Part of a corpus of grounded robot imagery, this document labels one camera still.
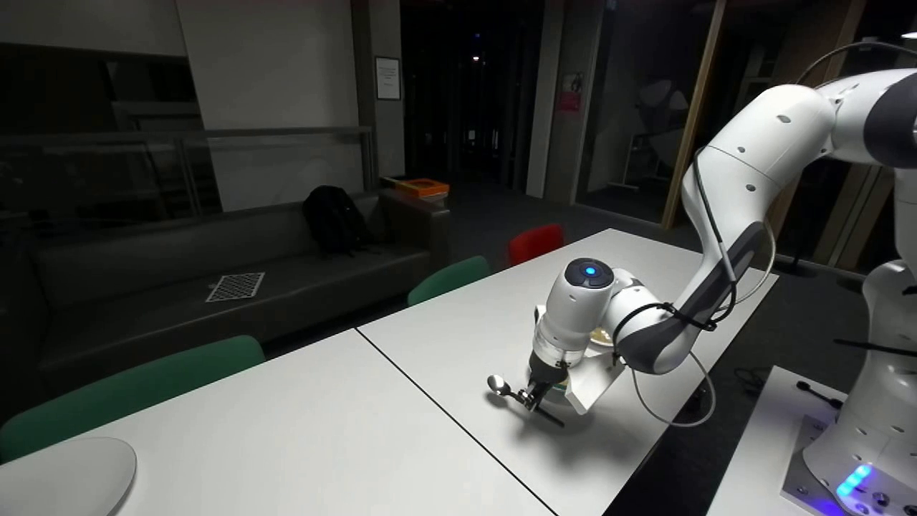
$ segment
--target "dark sofa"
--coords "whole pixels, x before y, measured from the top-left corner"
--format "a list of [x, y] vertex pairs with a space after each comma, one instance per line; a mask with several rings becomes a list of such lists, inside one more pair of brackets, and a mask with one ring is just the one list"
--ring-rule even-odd
[[[269, 342], [404, 294], [448, 261], [448, 208], [398, 193], [356, 204], [373, 243], [353, 256], [318, 251], [298, 204], [7, 251], [0, 388], [55, 392], [226, 335]], [[259, 297], [206, 304], [226, 272], [267, 272]]]

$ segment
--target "floor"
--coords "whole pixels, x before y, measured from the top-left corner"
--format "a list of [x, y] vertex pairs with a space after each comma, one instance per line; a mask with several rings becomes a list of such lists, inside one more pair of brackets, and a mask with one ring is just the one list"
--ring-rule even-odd
[[[490, 181], [461, 183], [454, 197], [454, 214], [455, 257], [487, 256], [492, 264], [502, 264], [502, 249], [511, 234], [544, 220], [557, 220], [573, 229], [573, 234], [616, 227], [697, 249], [692, 229], [659, 233], [596, 208], [557, 207], [511, 194]], [[782, 274], [757, 319], [714, 369], [719, 389], [719, 409], [714, 422], [699, 431], [670, 431], [607, 512], [704, 512], [753, 409], [757, 392], [775, 365], [838, 389], [848, 389], [855, 385], [863, 353], [838, 347], [833, 337], [839, 335], [866, 335], [861, 287], [828, 272]], [[697, 398], [697, 403], [684, 406], [684, 418], [703, 409], [704, 392], [697, 392]]]

